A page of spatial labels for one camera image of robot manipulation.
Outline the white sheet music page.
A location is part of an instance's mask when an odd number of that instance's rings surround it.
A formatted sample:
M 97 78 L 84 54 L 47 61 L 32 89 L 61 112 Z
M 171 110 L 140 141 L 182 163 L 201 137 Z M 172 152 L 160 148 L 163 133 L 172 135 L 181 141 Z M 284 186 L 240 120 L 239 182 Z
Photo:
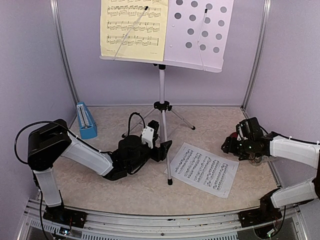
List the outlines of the white sheet music page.
M 183 143 L 170 161 L 170 173 L 192 187 L 227 199 L 239 162 L 220 157 L 188 143 Z

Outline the blue and white box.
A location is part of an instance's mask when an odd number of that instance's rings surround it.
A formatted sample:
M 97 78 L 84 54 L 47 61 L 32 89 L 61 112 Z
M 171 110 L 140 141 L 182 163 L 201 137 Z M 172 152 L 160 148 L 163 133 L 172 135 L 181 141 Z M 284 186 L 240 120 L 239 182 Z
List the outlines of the blue and white box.
M 76 111 L 81 138 L 88 140 L 97 137 L 98 126 L 86 104 L 82 101 L 78 102 Z

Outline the yellow sheet music page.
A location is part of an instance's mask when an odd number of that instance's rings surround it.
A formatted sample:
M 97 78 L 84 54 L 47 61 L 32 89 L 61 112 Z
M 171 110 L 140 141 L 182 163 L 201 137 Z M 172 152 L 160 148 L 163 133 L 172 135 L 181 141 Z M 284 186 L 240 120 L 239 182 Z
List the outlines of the yellow sheet music page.
M 168 8 L 167 0 L 102 0 L 101 55 L 163 61 Z

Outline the white perforated music stand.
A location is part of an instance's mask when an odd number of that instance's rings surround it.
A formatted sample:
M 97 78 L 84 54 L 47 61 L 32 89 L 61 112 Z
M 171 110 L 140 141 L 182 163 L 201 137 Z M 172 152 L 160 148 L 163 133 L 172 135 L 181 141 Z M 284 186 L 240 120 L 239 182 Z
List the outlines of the white perforated music stand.
M 165 69 L 182 67 L 220 73 L 224 64 L 231 16 L 231 0 L 168 0 L 168 16 L 163 61 L 104 57 L 102 60 L 154 64 L 159 69 L 159 101 L 154 107 L 161 114 L 161 129 L 166 132 Z

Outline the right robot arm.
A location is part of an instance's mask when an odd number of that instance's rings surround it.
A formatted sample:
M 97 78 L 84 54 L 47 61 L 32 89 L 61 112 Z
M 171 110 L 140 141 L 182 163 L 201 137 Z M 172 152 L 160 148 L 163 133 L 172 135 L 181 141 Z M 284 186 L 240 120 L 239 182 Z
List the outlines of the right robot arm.
M 239 161 L 287 160 L 320 170 L 320 143 L 295 139 L 275 131 L 267 132 L 256 117 L 240 121 L 235 132 L 225 138 L 221 150 Z M 320 174 L 300 183 L 279 187 L 259 200 L 259 207 L 239 212 L 243 226 L 267 223 L 284 216 L 284 207 L 305 204 L 320 197 Z

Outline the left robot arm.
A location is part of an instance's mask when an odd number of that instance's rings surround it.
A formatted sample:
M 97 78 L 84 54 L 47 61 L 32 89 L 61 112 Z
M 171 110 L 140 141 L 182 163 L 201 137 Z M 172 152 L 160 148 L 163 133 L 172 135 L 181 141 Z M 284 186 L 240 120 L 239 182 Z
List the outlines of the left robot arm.
M 83 227 L 87 214 L 66 208 L 53 173 L 54 162 L 64 157 L 93 170 L 109 181 L 136 174 L 148 160 L 166 159 L 172 141 L 156 146 L 159 123 L 152 120 L 140 135 L 128 134 L 113 152 L 103 152 L 71 132 L 63 119 L 57 119 L 32 131 L 28 136 L 27 164 L 33 172 L 46 208 L 44 219 Z

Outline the red floral saucer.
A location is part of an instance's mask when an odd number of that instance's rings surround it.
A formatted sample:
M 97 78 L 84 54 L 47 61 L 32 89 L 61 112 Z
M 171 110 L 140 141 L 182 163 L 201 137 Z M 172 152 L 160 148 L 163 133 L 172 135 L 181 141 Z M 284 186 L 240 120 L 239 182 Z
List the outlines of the red floral saucer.
M 236 132 L 233 132 L 233 133 L 230 134 L 230 137 L 231 138 L 237 138 L 238 134 Z

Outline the white patterned mug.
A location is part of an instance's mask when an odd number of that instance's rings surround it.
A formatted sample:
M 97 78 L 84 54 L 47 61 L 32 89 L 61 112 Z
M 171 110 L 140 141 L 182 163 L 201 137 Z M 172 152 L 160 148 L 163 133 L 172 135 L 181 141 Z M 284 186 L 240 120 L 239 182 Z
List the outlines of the white patterned mug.
M 259 157 L 255 157 L 254 159 L 250 159 L 249 162 L 251 165 L 258 167 L 260 166 L 262 163 L 267 162 L 269 160 L 269 157 L 266 155 L 262 155 Z

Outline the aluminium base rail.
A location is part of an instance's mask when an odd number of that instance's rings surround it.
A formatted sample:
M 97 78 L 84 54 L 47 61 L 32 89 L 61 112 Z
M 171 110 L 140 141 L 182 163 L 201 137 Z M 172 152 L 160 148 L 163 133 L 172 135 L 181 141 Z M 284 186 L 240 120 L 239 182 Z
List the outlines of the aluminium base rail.
M 81 227 L 44 219 L 46 205 L 29 199 L 16 240 L 306 240 L 297 206 L 288 206 L 284 219 L 251 222 L 238 211 L 191 215 L 136 215 L 83 209 Z

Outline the right aluminium frame post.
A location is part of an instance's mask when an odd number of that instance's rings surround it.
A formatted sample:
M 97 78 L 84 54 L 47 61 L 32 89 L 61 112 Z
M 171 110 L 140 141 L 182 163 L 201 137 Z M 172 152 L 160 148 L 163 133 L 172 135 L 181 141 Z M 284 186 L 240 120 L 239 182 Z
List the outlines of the right aluminium frame post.
M 244 109 L 248 108 L 250 98 L 251 98 L 253 90 L 254 90 L 254 85 L 255 85 L 257 74 L 258 74 L 260 60 L 261 60 L 262 52 L 263 52 L 265 36 L 266 36 L 266 32 L 267 32 L 267 27 L 268 27 L 268 21 L 269 21 L 269 16 L 270 16 L 270 11 L 271 11 L 271 4 L 272 4 L 271 0 L 264 0 L 263 1 L 263 10 L 262 10 L 262 17 L 261 17 L 261 22 L 260 22 L 260 29 L 259 29 L 259 34 L 258 34 L 257 46 L 256 46 L 256 50 L 255 50 L 255 55 L 254 55 L 254 59 L 253 59 L 253 65 L 252 65 L 250 77 L 249 77 L 249 83 L 248 83 L 247 90 L 246 90 L 244 100 L 242 103 L 242 107 Z

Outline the aluminium frame post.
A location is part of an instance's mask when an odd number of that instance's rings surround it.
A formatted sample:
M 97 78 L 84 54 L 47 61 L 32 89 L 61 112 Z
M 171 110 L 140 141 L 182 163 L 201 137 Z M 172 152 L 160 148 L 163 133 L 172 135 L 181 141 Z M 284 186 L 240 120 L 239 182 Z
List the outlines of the aluminium frame post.
M 77 93 L 76 85 L 72 76 L 70 63 L 67 56 L 67 50 L 65 46 L 62 23 L 61 23 L 60 12 L 59 12 L 59 4 L 57 0 L 50 0 L 49 2 L 50 2 L 50 9 L 52 14 L 53 24 L 56 32 L 56 37 L 58 41 L 58 48 L 59 48 L 60 57 L 62 60 L 62 65 L 65 72 L 67 84 L 70 89 L 73 102 L 75 105 L 77 105 L 77 103 L 79 102 L 79 95 Z
M 254 59 L 253 59 L 253 65 L 252 65 L 250 77 L 249 77 L 249 83 L 248 83 L 247 90 L 246 90 L 244 100 L 242 103 L 242 107 L 244 109 L 248 108 L 250 98 L 251 98 L 253 90 L 254 90 L 254 85 L 255 85 L 257 74 L 258 74 L 260 60 L 261 60 L 262 52 L 263 52 L 265 36 L 266 36 L 266 32 L 267 32 L 267 27 L 268 27 L 268 21 L 269 21 L 269 16 L 270 16 L 270 11 L 271 11 L 271 4 L 272 4 L 271 0 L 264 0 L 263 1 L 263 10 L 262 10 L 262 17 L 261 17 L 261 22 L 260 22 L 260 29 L 259 29 L 259 34 L 258 34 L 257 46 L 256 46 L 256 50 L 255 50 L 255 55 L 254 55 Z

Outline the left aluminium frame post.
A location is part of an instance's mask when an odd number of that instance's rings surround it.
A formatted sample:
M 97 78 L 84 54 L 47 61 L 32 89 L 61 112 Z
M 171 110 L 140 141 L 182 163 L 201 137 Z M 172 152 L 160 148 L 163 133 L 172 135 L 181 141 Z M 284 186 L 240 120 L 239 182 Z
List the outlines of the left aluminium frame post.
M 49 2 L 50 2 L 50 9 L 52 14 L 53 24 L 56 32 L 56 37 L 58 41 L 58 48 L 59 48 L 60 57 L 62 60 L 62 65 L 65 72 L 67 84 L 70 89 L 73 102 L 75 105 L 77 105 L 77 103 L 79 102 L 79 95 L 77 93 L 76 85 L 72 76 L 70 63 L 67 56 L 67 50 L 65 46 L 62 23 L 61 23 L 60 12 L 59 12 L 59 4 L 57 0 L 50 0 Z

